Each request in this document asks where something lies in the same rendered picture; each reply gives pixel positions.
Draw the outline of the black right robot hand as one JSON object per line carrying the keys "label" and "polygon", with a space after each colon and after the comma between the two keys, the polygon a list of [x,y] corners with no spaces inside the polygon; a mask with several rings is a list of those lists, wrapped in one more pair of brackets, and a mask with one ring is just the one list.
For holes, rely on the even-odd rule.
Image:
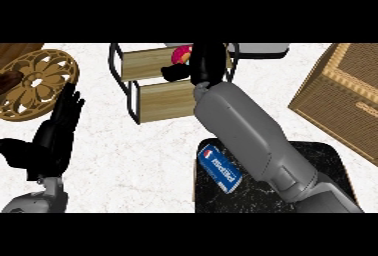
{"label": "black right robot hand", "polygon": [[207,82],[209,86],[215,86],[222,82],[225,72],[226,59],[207,60],[204,57],[194,57],[192,54],[188,64],[172,63],[169,67],[161,68],[163,77],[169,82],[189,78],[194,85]]}

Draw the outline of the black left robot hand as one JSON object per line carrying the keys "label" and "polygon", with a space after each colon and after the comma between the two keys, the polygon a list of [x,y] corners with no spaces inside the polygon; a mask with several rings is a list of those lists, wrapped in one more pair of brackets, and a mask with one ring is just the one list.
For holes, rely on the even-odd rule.
{"label": "black left robot hand", "polygon": [[68,83],[52,116],[42,123],[33,141],[0,139],[0,154],[11,167],[27,170],[28,181],[59,177],[68,168],[83,105],[76,85]]}

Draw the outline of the pink frosted cupcake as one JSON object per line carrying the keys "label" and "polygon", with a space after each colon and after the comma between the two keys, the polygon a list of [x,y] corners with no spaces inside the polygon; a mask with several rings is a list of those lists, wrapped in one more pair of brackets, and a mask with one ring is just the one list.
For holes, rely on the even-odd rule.
{"label": "pink frosted cupcake", "polygon": [[172,63],[188,64],[191,54],[192,54],[192,46],[191,45],[179,46],[172,54]]}

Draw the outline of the black marble tray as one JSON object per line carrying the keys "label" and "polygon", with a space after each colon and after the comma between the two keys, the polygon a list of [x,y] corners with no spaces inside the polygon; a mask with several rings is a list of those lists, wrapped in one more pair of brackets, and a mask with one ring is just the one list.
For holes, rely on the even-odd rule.
{"label": "black marble tray", "polygon": [[[201,164],[195,167],[195,212],[197,213],[294,213],[296,205],[287,203],[266,182],[257,182],[217,138],[201,141],[197,152],[207,145],[219,148],[235,164],[243,181],[235,191],[226,194]],[[333,179],[347,195],[356,200],[344,164],[334,147],[321,142],[291,141],[291,145],[316,169]]]}

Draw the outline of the grey flat appliance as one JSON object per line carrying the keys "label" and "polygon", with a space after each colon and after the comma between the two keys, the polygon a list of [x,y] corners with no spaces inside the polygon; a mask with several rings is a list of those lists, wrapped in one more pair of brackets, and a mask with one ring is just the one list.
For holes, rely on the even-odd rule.
{"label": "grey flat appliance", "polygon": [[192,50],[194,57],[204,57],[207,60],[225,60],[226,56],[241,59],[281,59],[285,57],[288,43],[166,43],[167,47],[186,48]]}

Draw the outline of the dark brown lump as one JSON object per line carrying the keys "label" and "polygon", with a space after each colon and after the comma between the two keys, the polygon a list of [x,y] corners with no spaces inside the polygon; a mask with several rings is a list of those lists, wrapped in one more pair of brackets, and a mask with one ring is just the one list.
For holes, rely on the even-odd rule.
{"label": "dark brown lump", "polygon": [[0,95],[21,83],[23,78],[24,74],[20,71],[8,71],[0,74]]}

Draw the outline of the golden ornate round trivet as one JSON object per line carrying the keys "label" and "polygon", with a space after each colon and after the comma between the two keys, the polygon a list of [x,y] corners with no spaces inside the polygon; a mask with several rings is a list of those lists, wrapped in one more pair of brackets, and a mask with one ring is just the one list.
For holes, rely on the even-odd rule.
{"label": "golden ornate round trivet", "polygon": [[24,78],[0,95],[0,119],[28,121],[52,111],[65,84],[77,83],[79,65],[67,52],[45,49],[18,57],[0,70],[6,71],[20,71]]}

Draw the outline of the brown wicker basket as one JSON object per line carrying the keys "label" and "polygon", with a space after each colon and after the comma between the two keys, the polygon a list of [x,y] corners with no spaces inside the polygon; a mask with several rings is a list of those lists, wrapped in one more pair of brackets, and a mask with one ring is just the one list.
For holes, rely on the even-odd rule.
{"label": "brown wicker basket", "polygon": [[333,43],[288,108],[378,167],[378,43]]}

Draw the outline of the brown wooden board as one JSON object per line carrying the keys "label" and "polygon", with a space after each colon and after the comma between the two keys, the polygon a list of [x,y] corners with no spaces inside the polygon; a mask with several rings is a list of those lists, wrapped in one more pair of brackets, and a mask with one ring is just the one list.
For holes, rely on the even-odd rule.
{"label": "brown wooden board", "polygon": [[20,56],[40,50],[43,43],[0,43],[0,69]]}

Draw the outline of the blue soda can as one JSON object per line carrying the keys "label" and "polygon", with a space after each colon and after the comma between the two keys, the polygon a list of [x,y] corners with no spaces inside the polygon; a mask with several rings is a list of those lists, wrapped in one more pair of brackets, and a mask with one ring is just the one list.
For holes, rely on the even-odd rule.
{"label": "blue soda can", "polygon": [[222,191],[231,194],[241,184],[243,173],[215,145],[206,145],[198,161]]}

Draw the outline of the wooden tiered shelf black frame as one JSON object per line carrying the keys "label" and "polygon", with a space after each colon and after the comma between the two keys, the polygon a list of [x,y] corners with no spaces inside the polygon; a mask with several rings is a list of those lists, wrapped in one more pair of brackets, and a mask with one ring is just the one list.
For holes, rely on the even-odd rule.
{"label": "wooden tiered shelf black frame", "polygon": [[124,52],[117,43],[110,45],[110,71],[127,97],[127,112],[138,124],[191,116],[195,99],[189,79],[139,85],[144,79],[160,78],[161,68],[172,65],[178,46]]}

